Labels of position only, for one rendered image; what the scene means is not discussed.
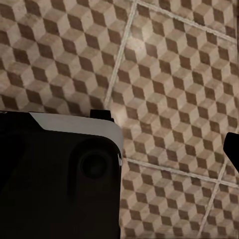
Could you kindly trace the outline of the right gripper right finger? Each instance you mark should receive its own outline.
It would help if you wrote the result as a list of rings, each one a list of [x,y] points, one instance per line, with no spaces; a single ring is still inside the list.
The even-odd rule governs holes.
[[[239,134],[228,132],[223,150],[239,172]]]

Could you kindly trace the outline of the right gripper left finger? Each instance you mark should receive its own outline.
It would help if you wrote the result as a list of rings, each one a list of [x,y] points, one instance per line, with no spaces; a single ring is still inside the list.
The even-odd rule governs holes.
[[[0,138],[0,192],[26,152],[21,132]]]

